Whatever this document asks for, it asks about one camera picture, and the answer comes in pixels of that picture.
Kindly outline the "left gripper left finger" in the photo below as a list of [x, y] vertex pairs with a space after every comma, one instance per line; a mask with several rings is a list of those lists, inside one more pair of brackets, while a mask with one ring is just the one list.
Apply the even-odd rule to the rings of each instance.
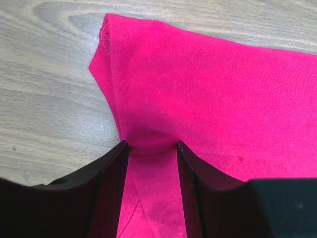
[[86, 166], [34, 186], [0, 181], [3, 238], [117, 236], [129, 147], [117, 144]]

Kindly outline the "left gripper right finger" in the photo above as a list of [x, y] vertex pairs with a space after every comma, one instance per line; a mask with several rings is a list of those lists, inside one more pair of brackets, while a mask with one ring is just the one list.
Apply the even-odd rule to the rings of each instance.
[[189, 238], [314, 238], [315, 178], [233, 178], [177, 144], [186, 234]]

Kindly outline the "pink t shirt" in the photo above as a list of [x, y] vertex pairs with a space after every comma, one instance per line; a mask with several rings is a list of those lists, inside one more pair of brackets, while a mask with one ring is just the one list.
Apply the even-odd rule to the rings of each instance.
[[120, 238], [184, 238], [176, 145], [240, 180], [317, 175], [317, 58], [107, 14], [90, 72], [130, 147]]

